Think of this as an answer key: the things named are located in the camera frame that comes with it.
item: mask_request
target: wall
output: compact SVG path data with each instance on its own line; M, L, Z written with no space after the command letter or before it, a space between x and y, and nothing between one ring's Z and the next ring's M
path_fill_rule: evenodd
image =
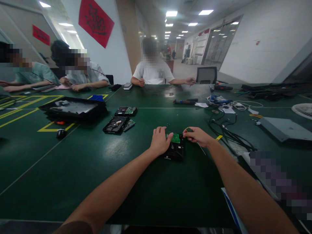
M115 22L106 48L101 46L78 24L81 0L62 0L90 59L99 64L105 74L114 76L115 84L130 82L132 77L128 54L115 1L96 0L97 4Z
M225 17L229 22L243 15L220 72L248 83L270 83L277 77L283 81L293 71L285 67L298 66L306 58L297 54L312 38L311 9L309 0L256 0ZM221 24L222 20L207 28Z

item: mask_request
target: office chair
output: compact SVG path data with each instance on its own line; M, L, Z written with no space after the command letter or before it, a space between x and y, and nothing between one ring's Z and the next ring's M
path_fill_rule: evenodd
M105 75L107 79L110 81L110 84L114 84L114 76L113 75Z

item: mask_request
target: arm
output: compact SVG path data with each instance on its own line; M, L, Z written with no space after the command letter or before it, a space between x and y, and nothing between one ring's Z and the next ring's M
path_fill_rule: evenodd
M208 148L221 175L227 194L249 233L298 233L271 196L234 160L228 151L203 130L183 136Z
M148 165L168 149L173 134L169 134L166 139L165 129L166 127L154 129L150 148L94 189L63 225L74 221L84 221L91 226L94 234L98 233L126 199Z

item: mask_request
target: white t-shirt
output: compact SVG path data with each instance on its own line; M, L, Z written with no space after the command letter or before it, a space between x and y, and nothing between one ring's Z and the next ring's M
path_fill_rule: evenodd
M165 84L165 80L167 80L168 84L170 81L175 79L169 66L161 60L154 64L148 63L147 61L140 62L136 66L133 77L137 79L143 78L145 84L148 85Z
M104 72L102 71L100 65L98 65L95 62L89 61L88 62L88 68L87 68L87 74L82 74L81 71L68 71L70 74L66 75L65 77L69 79L70 83L73 85L81 85L85 83L93 83L101 80L106 80L108 84L110 85L110 82L106 76L104 76Z

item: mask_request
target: electronic component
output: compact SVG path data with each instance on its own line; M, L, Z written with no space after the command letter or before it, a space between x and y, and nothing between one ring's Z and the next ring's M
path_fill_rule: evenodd
M131 127L135 125L135 122L133 120L129 120L127 125L124 127L124 132L129 130Z
M126 116L115 116L110 122L103 128L105 133L121 133L129 121L129 117Z
M167 149L167 151L164 154L162 154L159 157L169 159L169 160L172 159L172 160L176 160L176 161L183 161L183 158L184 158L184 138L183 138L183 135L175 133L172 137L169 148Z
M115 116L133 116L137 113L136 107L119 107Z

